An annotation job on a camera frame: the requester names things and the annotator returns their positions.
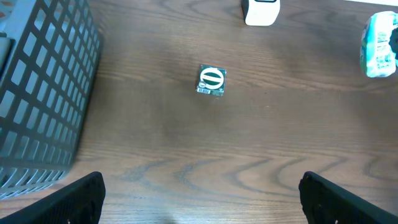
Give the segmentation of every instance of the perforated basket wall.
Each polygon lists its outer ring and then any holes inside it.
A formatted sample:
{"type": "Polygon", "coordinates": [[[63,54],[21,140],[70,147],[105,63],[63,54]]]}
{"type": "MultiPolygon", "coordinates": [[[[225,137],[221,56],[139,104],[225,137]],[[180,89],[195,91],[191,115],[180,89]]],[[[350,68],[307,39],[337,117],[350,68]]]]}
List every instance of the perforated basket wall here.
{"type": "Polygon", "coordinates": [[[4,199],[70,170],[102,43],[86,0],[3,0],[0,25],[15,40],[0,82],[4,199]]]}

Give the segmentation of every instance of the wood grain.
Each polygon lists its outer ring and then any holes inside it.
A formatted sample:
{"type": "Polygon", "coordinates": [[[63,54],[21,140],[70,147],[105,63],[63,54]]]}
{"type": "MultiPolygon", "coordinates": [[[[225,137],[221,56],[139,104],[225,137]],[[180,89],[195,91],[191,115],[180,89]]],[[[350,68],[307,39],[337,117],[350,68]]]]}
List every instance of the wood grain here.
{"type": "Polygon", "coordinates": [[[101,223],[305,223],[312,170],[398,215],[398,80],[359,68],[358,2],[285,0],[249,27],[239,1],[91,0],[106,38],[70,174],[0,216],[100,171],[101,223]],[[226,94],[195,92],[200,64],[226,94]]]}

